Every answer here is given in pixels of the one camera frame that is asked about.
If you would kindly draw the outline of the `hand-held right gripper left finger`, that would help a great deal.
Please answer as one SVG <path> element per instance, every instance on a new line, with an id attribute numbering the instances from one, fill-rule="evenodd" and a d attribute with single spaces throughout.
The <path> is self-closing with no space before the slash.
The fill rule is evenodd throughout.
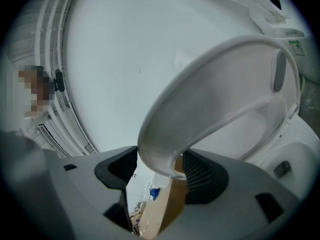
<path id="1" fill-rule="evenodd" d="M 94 168 L 95 176 L 107 188 L 121 191 L 118 201 L 103 215 L 129 232 L 133 231 L 133 226 L 128 212 L 126 187 L 137 168 L 137 159 L 138 147 L 132 146 L 99 162 Z"/>

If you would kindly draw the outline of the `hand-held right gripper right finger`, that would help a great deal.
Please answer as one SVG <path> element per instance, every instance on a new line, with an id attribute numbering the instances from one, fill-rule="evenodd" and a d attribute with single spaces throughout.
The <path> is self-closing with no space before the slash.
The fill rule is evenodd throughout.
<path id="1" fill-rule="evenodd" d="M 183 153 L 182 168 L 187 183 L 187 205 L 209 204 L 228 186 L 227 170 L 192 150 Z"/>

